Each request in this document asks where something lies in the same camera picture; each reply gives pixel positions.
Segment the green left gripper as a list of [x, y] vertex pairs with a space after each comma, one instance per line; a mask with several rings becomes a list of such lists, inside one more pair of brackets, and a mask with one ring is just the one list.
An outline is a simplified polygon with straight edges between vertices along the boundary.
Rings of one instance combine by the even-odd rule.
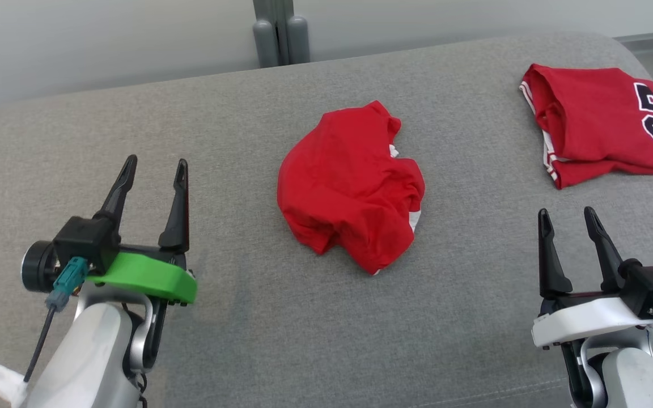
[[[114, 227], [120, 226], [125, 199], [134, 185], [136, 171], [137, 155], [129, 155], [101, 209], [96, 212], [97, 219], [109, 219]], [[149, 295], [169, 304], [194, 304], [198, 284], [186, 260], [190, 234], [189, 171], [185, 159], [178, 162], [173, 190], [171, 211], [158, 241], [161, 250], [154, 247], [122, 250], [106, 272], [91, 272], [86, 281]]]

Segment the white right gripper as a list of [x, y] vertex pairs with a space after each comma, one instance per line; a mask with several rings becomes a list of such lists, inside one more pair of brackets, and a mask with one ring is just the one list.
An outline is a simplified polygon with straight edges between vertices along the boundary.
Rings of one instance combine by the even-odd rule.
[[[584, 207], [583, 214], [600, 263], [601, 290], [619, 292], [625, 283], [618, 271], [623, 260], [594, 208]], [[541, 209], [537, 214], [537, 234], [539, 294], [544, 300], [539, 316], [533, 321], [534, 346], [542, 348], [632, 327], [653, 326], [653, 318], [638, 317], [623, 300], [615, 296], [579, 297], [579, 304], [568, 307], [560, 305], [557, 297], [570, 294], [573, 285], [564, 275], [554, 245], [554, 226], [547, 209]]]

